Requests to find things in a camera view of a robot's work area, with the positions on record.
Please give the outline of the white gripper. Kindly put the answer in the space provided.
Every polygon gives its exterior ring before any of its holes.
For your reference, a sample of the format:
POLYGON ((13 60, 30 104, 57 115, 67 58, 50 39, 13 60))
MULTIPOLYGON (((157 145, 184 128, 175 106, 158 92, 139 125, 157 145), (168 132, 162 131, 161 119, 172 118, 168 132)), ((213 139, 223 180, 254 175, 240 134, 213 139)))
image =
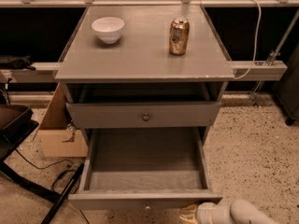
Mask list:
POLYGON ((196 203, 184 206, 181 213, 196 213, 195 215, 180 215, 181 224, 234 224, 228 206, 214 203, 196 203))

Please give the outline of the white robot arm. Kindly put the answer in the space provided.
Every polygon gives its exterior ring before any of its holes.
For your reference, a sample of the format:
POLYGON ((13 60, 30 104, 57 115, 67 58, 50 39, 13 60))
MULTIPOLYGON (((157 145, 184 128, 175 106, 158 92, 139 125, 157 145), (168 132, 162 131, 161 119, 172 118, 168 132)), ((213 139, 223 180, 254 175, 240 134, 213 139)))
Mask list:
POLYGON ((182 224, 279 224, 253 203, 236 199, 229 205, 191 204, 179 212, 182 224))

